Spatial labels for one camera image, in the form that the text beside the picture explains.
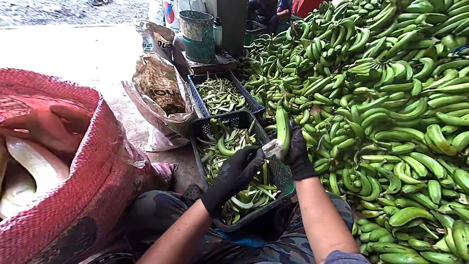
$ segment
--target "white bottle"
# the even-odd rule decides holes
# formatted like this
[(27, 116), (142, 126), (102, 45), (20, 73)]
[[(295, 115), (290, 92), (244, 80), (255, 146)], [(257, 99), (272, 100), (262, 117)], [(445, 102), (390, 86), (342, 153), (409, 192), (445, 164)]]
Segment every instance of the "white bottle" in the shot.
[(215, 18), (213, 21), (213, 39), (215, 40), (215, 49), (218, 51), (221, 50), (221, 21), (220, 18)]
[(166, 27), (179, 32), (181, 26), (179, 25), (179, 10), (177, 1), (163, 0), (163, 13), (165, 14)]

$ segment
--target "wooden board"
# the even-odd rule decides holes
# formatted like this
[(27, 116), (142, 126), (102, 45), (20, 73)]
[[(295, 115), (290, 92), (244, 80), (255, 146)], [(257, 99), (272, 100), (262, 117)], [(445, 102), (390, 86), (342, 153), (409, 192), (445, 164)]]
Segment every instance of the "wooden board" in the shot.
[(183, 51), (182, 55), (186, 58), (187, 64), (189, 65), (191, 74), (206, 74), (218, 71), (234, 70), (236, 69), (237, 61), (228, 53), (216, 54), (216, 60), (211, 63), (200, 63), (190, 61), (186, 57), (186, 52)]

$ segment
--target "red woven sack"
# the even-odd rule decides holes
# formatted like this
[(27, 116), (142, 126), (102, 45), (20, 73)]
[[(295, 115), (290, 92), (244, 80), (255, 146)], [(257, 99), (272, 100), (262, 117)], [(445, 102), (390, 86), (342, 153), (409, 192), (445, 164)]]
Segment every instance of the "red woven sack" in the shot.
[(25, 70), (0, 69), (0, 122), (55, 104), (92, 114), (70, 177), (0, 223), (0, 263), (77, 263), (107, 246), (136, 195), (165, 189), (175, 165), (152, 167), (129, 144), (97, 91)]

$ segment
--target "pile of green plantains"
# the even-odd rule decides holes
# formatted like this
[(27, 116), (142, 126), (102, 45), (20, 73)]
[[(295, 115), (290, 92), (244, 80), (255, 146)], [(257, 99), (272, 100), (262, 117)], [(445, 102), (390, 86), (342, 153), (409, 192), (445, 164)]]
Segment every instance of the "pile of green plantains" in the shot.
[(469, 261), (468, 25), (469, 0), (323, 2), (245, 47), (266, 132), (300, 125), (373, 263)]

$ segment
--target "hand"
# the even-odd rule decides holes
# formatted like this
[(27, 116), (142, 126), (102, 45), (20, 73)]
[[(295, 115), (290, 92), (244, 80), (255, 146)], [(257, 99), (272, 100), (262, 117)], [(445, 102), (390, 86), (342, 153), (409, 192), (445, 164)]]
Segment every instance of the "hand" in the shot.
[(223, 205), (249, 184), (262, 164), (264, 153), (258, 146), (244, 147), (225, 160), (215, 183), (202, 196), (211, 217), (218, 217)]
[(308, 158), (306, 151), (306, 143), (299, 126), (294, 120), (290, 120), (288, 124), (292, 135), (290, 143), (290, 151), (285, 157), (284, 163), (290, 165), (293, 174), (293, 180), (298, 181), (306, 178), (317, 177), (313, 164)]

